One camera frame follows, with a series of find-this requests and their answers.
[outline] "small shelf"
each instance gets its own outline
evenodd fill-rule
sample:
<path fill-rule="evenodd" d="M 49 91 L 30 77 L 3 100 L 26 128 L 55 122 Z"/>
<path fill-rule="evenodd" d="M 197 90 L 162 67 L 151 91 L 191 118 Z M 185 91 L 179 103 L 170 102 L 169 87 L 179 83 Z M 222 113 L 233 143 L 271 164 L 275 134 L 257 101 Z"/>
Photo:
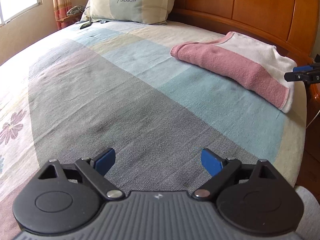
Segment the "small shelf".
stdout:
<path fill-rule="evenodd" d="M 67 16 L 67 17 L 64 17 L 60 20 L 57 20 L 57 22 L 60 22 L 60 23 L 64 23 L 64 22 L 69 22 L 69 21 L 72 21 L 72 20 L 80 20 L 81 19 L 81 16 L 82 16 L 82 13 L 78 13 L 78 14 L 74 14 L 74 15 L 70 15 L 70 16 Z"/>

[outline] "round black disc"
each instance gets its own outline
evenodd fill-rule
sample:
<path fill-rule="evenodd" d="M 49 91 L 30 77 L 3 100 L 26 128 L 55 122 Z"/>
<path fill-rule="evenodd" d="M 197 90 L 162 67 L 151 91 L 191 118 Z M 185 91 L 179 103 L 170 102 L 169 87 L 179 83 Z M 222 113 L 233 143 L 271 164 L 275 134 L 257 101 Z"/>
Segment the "round black disc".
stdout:
<path fill-rule="evenodd" d="M 217 208 L 229 223 L 251 234 L 283 234 L 295 230 L 303 214 L 302 201 L 291 190 L 272 179 L 249 181 L 223 190 Z"/>
<path fill-rule="evenodd" d="M 16 220 L 38 234 L 60 234 L 87 223 L 99 209 L 99 197 L 81 184 L 55 179 L 28 185 L 15 199 Z"/>

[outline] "metal pin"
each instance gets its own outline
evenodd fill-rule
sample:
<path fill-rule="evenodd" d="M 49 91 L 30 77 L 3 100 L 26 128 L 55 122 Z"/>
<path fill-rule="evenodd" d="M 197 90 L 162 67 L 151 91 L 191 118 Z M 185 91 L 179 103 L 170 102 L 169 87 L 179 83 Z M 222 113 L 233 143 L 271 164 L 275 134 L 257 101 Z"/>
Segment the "metal pin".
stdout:
<path fill-rule="evenodd" d="M 206 189 L 197 189 L 195 192 L 194 192 L 194 195 L 196 197 L 209 197 L 210 196 L 210 191 L 209 190 L 206 190 Z"/>
<path fill-rule="evenodd" d="M 107 197 L 109 198 L 120 198 L 122 197 L 122 195 L 123 195 L 122 191 L 117 189 L 109 190 L 107 192 Z"/>

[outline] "window frame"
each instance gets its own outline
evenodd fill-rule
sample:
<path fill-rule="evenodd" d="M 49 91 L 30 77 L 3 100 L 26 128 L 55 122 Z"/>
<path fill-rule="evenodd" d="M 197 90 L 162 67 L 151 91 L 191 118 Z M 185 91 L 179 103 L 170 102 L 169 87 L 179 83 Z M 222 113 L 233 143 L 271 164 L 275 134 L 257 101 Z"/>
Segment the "window frame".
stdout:
<path fill-rule="evenodd" d="M 10 22 L 11 20 L 17 18 L 18 16 L 20 16 L 21 14 L 24 14 L 25 12 L 31 10 L 32 8 L 39 6 L 42 4 L 42 0 L 37 0 L 37 3 L 29 6 L 28 8 L 23 9 L 22 11 L 18 12 L 17 14 L 11 16 L 9 19 L 4 19 L 3 15 L 2 15 L 2 9 L 1 9 L 1 2 L 0 2 L 0 26 L 3 26 L 5 24 L 7 24 L 8 22 Z"/>

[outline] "blue gripper pad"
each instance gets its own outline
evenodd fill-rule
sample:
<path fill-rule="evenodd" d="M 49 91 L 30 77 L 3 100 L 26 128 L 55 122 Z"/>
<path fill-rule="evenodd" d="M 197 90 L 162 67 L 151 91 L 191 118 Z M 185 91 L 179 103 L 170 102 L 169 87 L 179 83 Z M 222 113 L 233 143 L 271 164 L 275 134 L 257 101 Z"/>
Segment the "blue gripper pad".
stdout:
<path fill-rule="evenodd" d="M 301 67 L 294 67 L 292 71 L 297 72 L 297 71 L 311 71 L 311 70 L 314 70 L 312 66 L 301 66 Z"/>
<path fill-rule="evenodd" d="M 216 157 L 209 149 L 202 150 L 201 163 L 211 176 L 215 176 L 223 168 L 222 159 L 220 157 Z"/>
<path fill-rule="evenodd" d="M 115 164 L 116 152 L 113 148 L 108 148 L 103 153 L 93 158 L 90 165 L 99 172 L 100 175 L 104 176 Z"/>

